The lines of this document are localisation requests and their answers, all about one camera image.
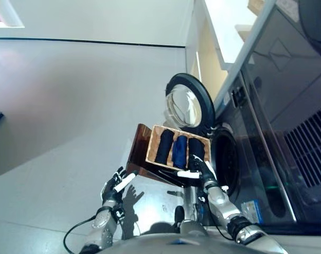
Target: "vent grille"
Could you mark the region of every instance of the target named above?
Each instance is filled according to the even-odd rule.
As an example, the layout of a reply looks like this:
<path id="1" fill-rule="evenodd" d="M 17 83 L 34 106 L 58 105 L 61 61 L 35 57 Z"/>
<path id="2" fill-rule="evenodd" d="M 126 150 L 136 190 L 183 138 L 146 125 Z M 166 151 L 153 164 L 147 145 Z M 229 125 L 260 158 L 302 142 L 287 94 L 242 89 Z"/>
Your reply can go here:
<path id="1" fill-rule="evenodd" d="M 284 136 L 305 184 L 321 185 L 321 109 Z"/>

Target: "black cable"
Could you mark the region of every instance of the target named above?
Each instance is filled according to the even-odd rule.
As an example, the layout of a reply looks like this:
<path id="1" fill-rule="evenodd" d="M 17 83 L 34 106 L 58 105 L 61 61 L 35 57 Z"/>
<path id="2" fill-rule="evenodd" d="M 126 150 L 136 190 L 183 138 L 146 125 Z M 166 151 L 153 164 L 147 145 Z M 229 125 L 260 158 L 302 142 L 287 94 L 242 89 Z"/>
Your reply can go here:
<path id="1" fill-rule="evenodd" d="M 89 221 L 93 221 L 94 219 L 96 218 L 96 215 L 93 215 L 91 218 L 85 220 L 85 221 L 82 221 L 82 222 L 79 222 L 78 224 L 74 225 L 72 228 L 70 228 L 69 231 L 66 232 L 65 236 L 64 236 L 64 239 L 63 239 L 63 245 L 64 245 L 64 248 L 66 249 L 66 251 L 69 253 L 69 254 L 74 254 L 67 246 L 66 246 L 66 238 L 67 236 L 71 233 L 71 231 L 73 229 L 75 229 L 76 227 L 80 226 L 80 225 L 83 225 Z"/>
<path id="2" fill-rule="evenodd" d="M 124 229 L 123 229 L 123 225 L 122 225 L 122 222 L 118 219 L 118 222 L 120 224 L 120 228 L 122 229 L 122 236 L 123 236 L 123 240 L 126 240 L 125 238 L 125 232 L 124 232 Z"/>
<path id="3" fill-rule="evenodd" d="M 218 228 L 217 223 L 215 222 L 215 219 L 213 218 L 213 214 L 212 214 L 211 209 L 210 209 L 209 201 L 207 201 L 207 204 L 208 204 L 208 208 L 209 208 L 209 211 L 210 211 L 210 216 L 211 216 L 212 221 L 213 221 L 213 223 L 215 224 L 215 227 L 216 227 L 216 229 L 218 230 L 218 232 L 219 232 L 219 233 L 221 234 L 221 236 L 224 237 L 225 239 L 230 240 L 230 241 L 233 241 L 232 238 L 228 238 L 228 237 L 226 237 L 225 235 L 223 235 L 223 233 L 221 232 L 221 230 Z"/>

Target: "door glass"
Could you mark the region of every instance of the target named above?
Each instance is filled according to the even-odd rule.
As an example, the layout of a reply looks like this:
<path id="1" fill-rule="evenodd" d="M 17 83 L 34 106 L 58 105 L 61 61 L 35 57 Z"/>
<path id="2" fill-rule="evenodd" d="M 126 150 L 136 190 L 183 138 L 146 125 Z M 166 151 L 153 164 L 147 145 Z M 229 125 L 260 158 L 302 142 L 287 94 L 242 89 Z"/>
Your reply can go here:
<path id="1" fill-rule="evenodd" d="M 168 114 L 175 124 L 196 127 L 202 120 L 202 110 L 195 94 L 186 86 L 178 84 L 166 96 Z"/>

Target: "blue rolled towel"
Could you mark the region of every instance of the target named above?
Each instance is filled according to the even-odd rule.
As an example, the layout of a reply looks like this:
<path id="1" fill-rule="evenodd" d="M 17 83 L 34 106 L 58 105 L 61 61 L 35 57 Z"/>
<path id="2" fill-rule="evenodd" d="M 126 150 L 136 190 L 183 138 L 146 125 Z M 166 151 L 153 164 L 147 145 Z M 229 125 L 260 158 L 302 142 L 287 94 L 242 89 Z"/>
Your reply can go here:
<path id="1" fill-rule="evenodd" d="M 188 138 L 184 135 L 181 135 L 178 136 L 177 140 L 173 143 L 172 161 L 174 167 L 185 169 L 187 141 Z"/>

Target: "washing machine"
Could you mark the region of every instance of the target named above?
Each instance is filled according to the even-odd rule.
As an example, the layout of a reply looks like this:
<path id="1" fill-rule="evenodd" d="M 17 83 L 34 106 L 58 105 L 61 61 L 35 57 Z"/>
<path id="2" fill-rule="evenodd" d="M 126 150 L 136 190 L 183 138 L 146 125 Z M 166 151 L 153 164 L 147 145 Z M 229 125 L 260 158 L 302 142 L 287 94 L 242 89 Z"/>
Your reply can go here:
<path id="1" fill-rule="evenodd" d="M 301 20 L 275 6 L 218 106 L 195 77 L 172 77 L 166 116 L 210 139 L 219 184 L 250 221 L 321 235 L 321 54 Z M 204 205 L 198 214 L 212 225 Z"/>

